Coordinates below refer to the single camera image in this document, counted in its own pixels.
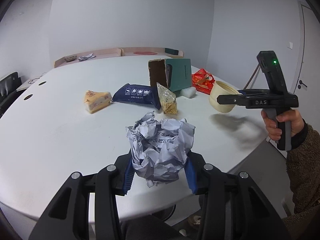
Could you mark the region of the brown fleece right forearm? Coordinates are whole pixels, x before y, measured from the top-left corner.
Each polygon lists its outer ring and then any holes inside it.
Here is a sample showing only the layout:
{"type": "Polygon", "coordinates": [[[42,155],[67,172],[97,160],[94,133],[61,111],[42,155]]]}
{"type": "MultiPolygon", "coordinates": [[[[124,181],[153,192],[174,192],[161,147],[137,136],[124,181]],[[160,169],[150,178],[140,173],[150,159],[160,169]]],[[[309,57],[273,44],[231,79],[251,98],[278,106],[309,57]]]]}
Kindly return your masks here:
{"type": "Polygon", "coordinates": [[[286,170],[295,207],[283,222],[292,239],[319,239],[319,133],[311,125],[292,137],[286,170]]]}

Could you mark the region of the person's right hand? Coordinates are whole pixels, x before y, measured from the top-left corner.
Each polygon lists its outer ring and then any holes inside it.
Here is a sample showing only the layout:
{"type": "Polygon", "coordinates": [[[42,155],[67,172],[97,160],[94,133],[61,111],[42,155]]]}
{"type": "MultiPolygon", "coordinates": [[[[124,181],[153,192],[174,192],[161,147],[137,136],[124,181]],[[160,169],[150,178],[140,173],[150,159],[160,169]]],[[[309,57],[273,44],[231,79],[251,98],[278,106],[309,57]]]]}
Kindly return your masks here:
{"type": "Polygon", "coordinates": [[[277,127],[277,123],[287,121],[291,122],[291,137],[297,135],[304,128],[303,118],[300,112],[296,109],[285,111],[284,113],[276,116],[277,122],[269,119],[264,110],[261,111],[261,116],[265,123],[266,130],[268,131],[268,136],[274,141],[278,141],[282,135],[282,131],[277,127]]]}

